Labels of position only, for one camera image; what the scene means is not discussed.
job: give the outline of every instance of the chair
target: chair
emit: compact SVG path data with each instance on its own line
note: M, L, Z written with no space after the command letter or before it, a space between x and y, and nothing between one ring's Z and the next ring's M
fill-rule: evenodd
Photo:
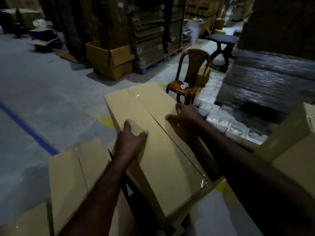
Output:
M179 74L183 64L183 59L186 55L189 57L189 64L184 82L188 83L189 87L186 89L181 89L180 86L183 84L183 82L179 80ZM199 69L205 60L207 61L207 65L203 75L205 75L207 68L209 68L210 55L206 51L199 49L188 49L183 52L179 60L176 78L166 87L166 93L168 94L169 91L175 92L177 94L177 102L179 102L180 96L183 95L185 97L184 104L189 105L190 103L193 103L196 93L199 89L199 86L195 86L195 81Z

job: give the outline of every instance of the yellow floor marking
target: yellow floor marking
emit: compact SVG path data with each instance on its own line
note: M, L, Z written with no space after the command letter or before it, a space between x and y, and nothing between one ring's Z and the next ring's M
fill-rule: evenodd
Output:
M94 115L93 117L99 120L101 123L105 124L106 126L110 127L111 129L115 129L113 121L110 120L109 118L98 115Z
M220 192L221 194L223 194L227 191L227 186L224 182L221 182L220 184L218 184L218 186L215 188L215 190Z
M162 84L162 83L159 83L158 85L159 85L160 87L162 87L162 88L166 88L166 87L167 87L166 84Z

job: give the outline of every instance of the gray floor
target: gray floor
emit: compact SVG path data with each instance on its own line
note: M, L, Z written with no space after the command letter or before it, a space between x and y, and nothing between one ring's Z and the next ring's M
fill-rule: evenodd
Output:
M241 24L227 29L227 34L240 28ZM102 81L91 68L53 53L35 52L28 41L0 34L0 103L57 151L95 138L104 144L115 140L115 130L103 124L110 121L103 95L145 82L165 87L175 78L179 62L177 56L146 75ZM196 47L212 53L216 44L199 40ZM185 59L180 78L187 66ZM49 197L50 155L1 110L0 122L0 224L4 224ZM186 235L261 235L246 213L229 206L218 191L195 210L198 217Z

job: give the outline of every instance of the chair seat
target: chair seat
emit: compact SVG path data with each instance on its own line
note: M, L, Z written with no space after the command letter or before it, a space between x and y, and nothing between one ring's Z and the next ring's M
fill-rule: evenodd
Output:
M181 89L180 86L183 84L182 81L180 80L174 80L171 83L169 83L170 85L170 90L175 92L175 93L179 93L181 95L186 95L188 93L191 93L191 95L195 95L199 89L199 87L197 86L189 86L188 88L185 89Z

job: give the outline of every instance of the person's right hand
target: person's right hand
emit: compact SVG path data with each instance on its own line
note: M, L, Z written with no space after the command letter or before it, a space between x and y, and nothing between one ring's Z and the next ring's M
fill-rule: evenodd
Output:
M169 114L165 119L173 124L178 124L191 132L196 133L200 125L204 122L202 115L198 112L194 105L184 105L176 103L177 115Z

